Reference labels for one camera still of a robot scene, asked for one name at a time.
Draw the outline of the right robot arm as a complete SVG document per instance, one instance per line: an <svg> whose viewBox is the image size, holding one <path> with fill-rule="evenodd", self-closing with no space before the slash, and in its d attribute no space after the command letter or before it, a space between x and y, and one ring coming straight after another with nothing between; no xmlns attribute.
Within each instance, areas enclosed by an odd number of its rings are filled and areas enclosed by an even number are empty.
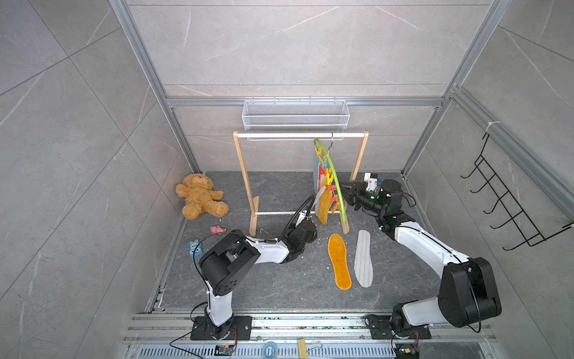
<svg viewBox="0 0 574 359"><path fill-rule="evenodd" d="M390 326L399 337L425 325L481 324L502 313L491 264L454 250L406 214L402 209L406 192L400 182L347 182L341 185L341 193L350 206L373 216L383 233L425 261L441 280L437 296L394 306Z"/></svg>

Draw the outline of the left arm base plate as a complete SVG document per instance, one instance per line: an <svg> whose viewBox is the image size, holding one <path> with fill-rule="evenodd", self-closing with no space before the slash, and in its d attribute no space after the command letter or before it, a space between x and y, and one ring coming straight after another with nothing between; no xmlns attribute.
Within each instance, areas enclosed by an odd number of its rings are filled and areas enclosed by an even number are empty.
<svg viewBox="0 0 574 359"><path fill-rule="evenodd" d="M253 317L232 316L221 326L216 326L209 317L197 317L194 320L191 340L249 340L251 338Z"/></svg>

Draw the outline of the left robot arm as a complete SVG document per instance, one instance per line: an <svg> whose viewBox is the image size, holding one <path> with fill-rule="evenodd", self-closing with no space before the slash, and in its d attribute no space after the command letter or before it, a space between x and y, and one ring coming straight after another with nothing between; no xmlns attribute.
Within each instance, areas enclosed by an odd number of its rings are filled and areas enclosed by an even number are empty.
<svg viewBox="0 0 574 359"><path fill-rule="evenodd" d="M256 239L232 230L194 263L207 289L206 324L216 330L233 323L233 290L256 264L289 263L317 239L311 219L316 196L309 196L274 239Z"/></svg>

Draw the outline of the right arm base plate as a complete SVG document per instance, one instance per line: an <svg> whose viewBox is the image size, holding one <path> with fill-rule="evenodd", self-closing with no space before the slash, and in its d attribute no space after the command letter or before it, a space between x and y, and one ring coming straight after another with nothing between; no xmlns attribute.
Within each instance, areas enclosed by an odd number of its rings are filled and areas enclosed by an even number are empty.
<svg viewBox="0 0 574 359"><path fill-rule="evenodd" d="M412 326L395 314L378 316L367 314L363 317L365 326L374 340L408 339L429 340L431 333L427 325Z"/></svg>

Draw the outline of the orange fuzzy insole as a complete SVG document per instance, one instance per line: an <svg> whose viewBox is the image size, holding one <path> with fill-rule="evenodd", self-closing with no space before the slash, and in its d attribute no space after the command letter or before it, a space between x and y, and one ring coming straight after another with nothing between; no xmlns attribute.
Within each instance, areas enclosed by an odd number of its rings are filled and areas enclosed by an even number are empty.
<svg viewBox="0 0 574 359"><path fill-rule="evenodd" d="M339 234L333 234L329 238L327 252L333 266L336 286L340 290L349 290L352 280L347 263L347 248Z"/></svg>

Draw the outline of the green clip hanger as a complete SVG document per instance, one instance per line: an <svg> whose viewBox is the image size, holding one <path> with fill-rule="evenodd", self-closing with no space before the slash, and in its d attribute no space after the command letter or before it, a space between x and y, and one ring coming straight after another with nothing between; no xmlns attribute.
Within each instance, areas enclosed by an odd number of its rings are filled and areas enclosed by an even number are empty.
<svg viewBox="0 0 574 359"><path fill-rule="evenodd" d="M345 227L345 225L348 224L345 200L342 197L342 187L339 183L336 169L330 157L330 150L324 145L321 139L314 139L314 146L315 153L318 158L317 190L320 190L323 179L327 179L333 195L329 212L339 211L342 226Z"/></svg>

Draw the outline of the white striped insole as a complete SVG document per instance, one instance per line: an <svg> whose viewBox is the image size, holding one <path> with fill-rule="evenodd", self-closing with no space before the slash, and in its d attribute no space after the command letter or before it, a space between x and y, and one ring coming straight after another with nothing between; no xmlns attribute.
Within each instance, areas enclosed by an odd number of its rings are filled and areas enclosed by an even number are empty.
<svg viewBox="0 0 574 359"><path fill-rule="evenodd" d="M354 259L354 273L361 287L370 287L373 282L373 266L370 253L371 236L369 231L360 230Z"/></svg>
<svg viewBox="0 0 574 359"><path fill-rule="evenodd" d="M313 203L315 213L318 213L318 211L320 209L320 199L321 199L321 196L324 194L326 189L327 189L327 186L323 185L315 196L315 200Z"/></svg>

